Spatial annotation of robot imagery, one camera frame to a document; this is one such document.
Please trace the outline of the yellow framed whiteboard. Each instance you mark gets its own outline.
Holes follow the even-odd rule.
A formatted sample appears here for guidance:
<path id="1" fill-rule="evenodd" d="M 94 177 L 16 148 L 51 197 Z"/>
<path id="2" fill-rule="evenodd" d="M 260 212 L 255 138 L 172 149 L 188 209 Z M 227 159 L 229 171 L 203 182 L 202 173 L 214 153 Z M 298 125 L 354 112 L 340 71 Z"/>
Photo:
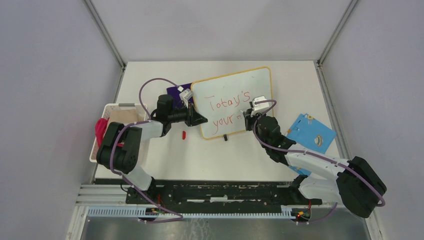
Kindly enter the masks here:
<path id="1" fill-rule="evenodd" d="M 207 119 L 200 125 L 211 140 L 246 130 L 243 112 L 254 98 L 273 98 L 271 69 L 267 66 L 195 81 L 191 84 L 196 111 Z"/>

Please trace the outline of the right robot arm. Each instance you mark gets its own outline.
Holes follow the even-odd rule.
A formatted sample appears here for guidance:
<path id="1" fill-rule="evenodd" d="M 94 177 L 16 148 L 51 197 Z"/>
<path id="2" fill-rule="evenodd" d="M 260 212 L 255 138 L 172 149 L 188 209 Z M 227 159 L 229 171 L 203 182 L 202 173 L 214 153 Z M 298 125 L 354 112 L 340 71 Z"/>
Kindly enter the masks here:
<path id="1" fill-rule="evenodd" d="M 386 205 L 387 187 L 364 158 L 345 159 L 313 151 L 284 136 L 277 119 L 266 112 L 250 108 L 242 114 L 246 130 L 253 132 L 271 160 L 319 176 L 301 175 L 293 181 L 294 187 L 288 191 L 293 203 L 302 204 L 307 199 L 342 203 L 361 218 Z"/>

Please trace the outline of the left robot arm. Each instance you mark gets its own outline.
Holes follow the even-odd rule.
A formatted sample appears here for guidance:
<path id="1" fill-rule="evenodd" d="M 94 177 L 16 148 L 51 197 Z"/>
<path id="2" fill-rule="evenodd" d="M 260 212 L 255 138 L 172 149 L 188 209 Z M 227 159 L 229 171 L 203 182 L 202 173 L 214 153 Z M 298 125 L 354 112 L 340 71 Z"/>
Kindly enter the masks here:
<path id="1" fill-rule="evenodd" d="M 142 143 L 164 137 L 174 123 L 184 122 L 188 127 L 194 127 L 208 122 L 206 117 L 196 111 L 192 102 L 176 107 L 174 98 L 169 94 L 158 97 L 153 113 L 153 117 L 146 121 L 127 125 L 111 122 L 96 154 L 99 165 L 122 176 L 130 185 L 139 189 L 137 196 L 145 204 L 156 200 L 157 190 L 150 186 L 154 178 L 138 164 Z"/>

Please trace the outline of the purple cloth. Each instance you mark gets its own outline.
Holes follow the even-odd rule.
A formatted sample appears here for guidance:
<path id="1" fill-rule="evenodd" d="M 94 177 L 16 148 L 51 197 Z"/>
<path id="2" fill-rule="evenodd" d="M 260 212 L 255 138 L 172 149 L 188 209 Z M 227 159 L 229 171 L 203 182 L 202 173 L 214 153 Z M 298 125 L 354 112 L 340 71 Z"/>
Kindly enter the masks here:
<path id="1" fill-rule="evenodd" d="M 181 86 L 183 87 L 183 89 L 190 89 L 191 90 L 191 85 L 192 83 L 186 83 L 186 84 L 182 84 Z M 168 87 L 166 89 L 166 94 L 171 95 L 173 97 L 173 107 L 174 108 L 180 108 L 181 106 L 184 105 L 184 103 L 182 102 L 181 98 L 180 98 L 180 91 L 178 90 L 177 87 L 172 86 L 172 87 Z M 191 97 L 188 100 L 189 103 L 194 103 L 194 99 L 193 97 Z"/>

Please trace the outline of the blue cartoon astronaut cloth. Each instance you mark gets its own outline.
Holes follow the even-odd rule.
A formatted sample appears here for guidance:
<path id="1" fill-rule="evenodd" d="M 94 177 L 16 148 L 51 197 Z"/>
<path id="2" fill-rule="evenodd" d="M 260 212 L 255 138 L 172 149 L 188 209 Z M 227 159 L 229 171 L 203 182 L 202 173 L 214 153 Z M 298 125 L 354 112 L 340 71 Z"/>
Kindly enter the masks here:
<path id="1" fill-rule="evenodd" d="M 302 146 L 325 154 L 336 132 L 308 113 L 300 114 L 286 132 L 286 137 Z"/>

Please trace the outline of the beige folded cloth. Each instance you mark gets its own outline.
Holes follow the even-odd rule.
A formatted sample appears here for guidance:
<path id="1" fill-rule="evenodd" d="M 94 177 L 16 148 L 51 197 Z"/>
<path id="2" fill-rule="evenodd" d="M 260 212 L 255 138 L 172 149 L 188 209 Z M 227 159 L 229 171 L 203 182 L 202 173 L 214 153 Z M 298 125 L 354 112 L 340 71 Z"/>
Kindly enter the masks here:
<path id="1" fill-rule="evenodd" d="M 141 122 L 143 120 L 144 115 L 137 112 L 136 109 L 115 109 L 109 114 L 107 127 L 109 127 L 112 122 L 126 125 L 129 123 Z"/>

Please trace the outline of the white plastic basket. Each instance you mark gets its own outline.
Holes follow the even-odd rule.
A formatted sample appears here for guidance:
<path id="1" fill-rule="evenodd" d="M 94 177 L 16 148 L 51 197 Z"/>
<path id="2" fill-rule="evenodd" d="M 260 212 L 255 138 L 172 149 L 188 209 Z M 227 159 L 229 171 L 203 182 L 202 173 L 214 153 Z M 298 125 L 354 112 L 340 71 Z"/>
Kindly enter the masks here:
<path id="1" fill-rule="evenodd" d="M 129 110 L 129 109 L 136 109 L 137 112 L 139 112 L 140 114 L 143 114 L 144 116 L 144 120 L 147 120 L 147 114 L 145 112 L 145 110 L 143 109 L 143 107 L 140 104 L 135 104 L 135 103 L 110 103 L 107 104 L 104 107 L 102 116 L 100 118 L 104 118 L 104 119 L 108 119 L 110 116 L 110 112 L 112 110 Z M 96 156 L 97 156 L 97 152 L 98 152 L 99 147 L 97 146 L 96 143 L 96 136 L 94 139 L 94 143 L 91 149 L 91 153 L 90 153 L 90 157 L 89 157 L 89 161 L 92 163 L 96 163 Z"/>

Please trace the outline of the pink cloth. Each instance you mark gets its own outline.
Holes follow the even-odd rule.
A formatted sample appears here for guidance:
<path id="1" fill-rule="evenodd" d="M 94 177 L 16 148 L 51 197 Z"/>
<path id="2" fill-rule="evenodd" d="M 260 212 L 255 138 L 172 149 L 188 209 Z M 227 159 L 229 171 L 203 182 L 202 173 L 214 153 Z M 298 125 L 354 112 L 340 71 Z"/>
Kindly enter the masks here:
<path id="1" fill-rule="evenodd" d="M 108 127 L 108 122 L 109 122 L 108 118 L 100 118 L 95 124 L 94 133 L 95 133 L 96 144 L 98 147 L 100 147 L 102 144 L 102 141 L 104 139 L 104 134 Z"/>

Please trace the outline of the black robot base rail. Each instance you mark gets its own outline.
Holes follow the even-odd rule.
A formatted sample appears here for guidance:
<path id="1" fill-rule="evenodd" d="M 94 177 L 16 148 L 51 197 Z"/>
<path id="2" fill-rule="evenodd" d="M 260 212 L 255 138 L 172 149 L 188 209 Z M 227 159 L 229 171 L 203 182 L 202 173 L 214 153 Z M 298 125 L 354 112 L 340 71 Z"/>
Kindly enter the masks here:
<path id="1" fill-rule="evenodd" d="M 271 214 L 282 206 L 321 205 L 306 198 L 297 181 L 205 181 L 156 179 L 145 195 L 180 214 Z"/>

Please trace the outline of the aluminium right corner post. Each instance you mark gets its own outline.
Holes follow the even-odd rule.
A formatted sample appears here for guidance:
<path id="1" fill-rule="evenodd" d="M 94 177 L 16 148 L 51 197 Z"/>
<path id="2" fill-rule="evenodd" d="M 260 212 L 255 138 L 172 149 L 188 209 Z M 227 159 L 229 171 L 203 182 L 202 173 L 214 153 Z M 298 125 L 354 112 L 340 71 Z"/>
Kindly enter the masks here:
<path id="1" fill-rule="evenodd" d="M 322 66 L 360 0 L 350 0 L 316 63 Z"/>

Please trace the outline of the aluminium corner post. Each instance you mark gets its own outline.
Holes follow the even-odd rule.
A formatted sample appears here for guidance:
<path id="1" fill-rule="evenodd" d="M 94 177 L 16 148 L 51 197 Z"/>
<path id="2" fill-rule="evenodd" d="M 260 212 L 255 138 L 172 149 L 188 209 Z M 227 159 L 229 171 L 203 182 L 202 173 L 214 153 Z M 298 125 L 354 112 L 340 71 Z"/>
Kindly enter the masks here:
<path id="1" fill-rule="evenodd" d="M 316 63 L 322 66 L 360 0 L 350 0 Z"/>
<path id="2" fill-rule="evenodd" d="M 100 16 L 94 2 L 92 0 L 82 0 L 85 7 L 87 8 L 88 13 L 90 14 L 91 18 L 93 19 L 96 27 L 98 28 L 101 36 L 103 37 L 103 40 L 105 41 L 107 47 L 109 48 L 110 52 L 112 53 L 115 61 L 120 66 L 121 69 L 125 69 L 127 64 L 125 63 L 122 55 L 120 54 L 116 44 L 113 41 L 113 38 L 111 34 L 109 33 L 104 21 L 102 20 L 102 17 Z"/>

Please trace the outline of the aluminium left corner post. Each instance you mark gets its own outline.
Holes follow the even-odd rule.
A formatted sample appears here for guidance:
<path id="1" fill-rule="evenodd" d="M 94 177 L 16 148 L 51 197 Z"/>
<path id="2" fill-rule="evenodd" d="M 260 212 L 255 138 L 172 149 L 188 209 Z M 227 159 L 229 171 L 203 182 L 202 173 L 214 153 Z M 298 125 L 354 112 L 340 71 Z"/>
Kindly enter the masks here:
<path id="1" fill-rule="evenodd" d="M 112 53 L 115 61 L 120 66 L 121 69 L 125 69 L 127 64 L 125 63 L 122 55 L 120 54 L 116 44 L 113 41 L 113 38 L 111 34 L 109 33 L 104 21 L 102 20 L 102 17 L 100 16 L 94 2 L 92 0 L 82 0 L 85 7 L 87 8 L 88 13 L 90 14 L 91 18 L 93 19 L 96 27 L 98 28 L 101 36 L 103 37 L 103 40 L 105 41 L 107 47 L 109 48 L 110 52 Z"/>

